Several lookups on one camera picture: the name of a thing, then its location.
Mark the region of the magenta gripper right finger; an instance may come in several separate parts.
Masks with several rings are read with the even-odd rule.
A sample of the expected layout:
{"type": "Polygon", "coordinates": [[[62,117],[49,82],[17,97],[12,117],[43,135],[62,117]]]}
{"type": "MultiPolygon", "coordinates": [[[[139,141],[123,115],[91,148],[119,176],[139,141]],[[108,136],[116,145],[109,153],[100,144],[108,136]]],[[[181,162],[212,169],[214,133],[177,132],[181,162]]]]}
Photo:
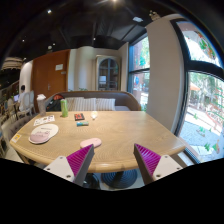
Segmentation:
{"type": "Polygon", "coordinates": [[[160,156],[139,144],[134,145],[134,156],[145,185],[182,169],[169,155],[160,156]]]}

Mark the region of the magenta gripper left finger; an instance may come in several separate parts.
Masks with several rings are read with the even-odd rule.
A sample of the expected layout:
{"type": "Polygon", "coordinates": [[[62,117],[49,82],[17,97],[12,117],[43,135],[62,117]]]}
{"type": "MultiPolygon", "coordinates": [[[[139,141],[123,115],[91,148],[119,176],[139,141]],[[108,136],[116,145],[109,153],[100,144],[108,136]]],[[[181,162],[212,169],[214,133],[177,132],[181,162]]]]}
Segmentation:
{"type": "Polygon", "coordinates": [[[59,156],[44,170],[82,186],[93,156],[94,146],[88,145],[67,157],[59,156]]]}

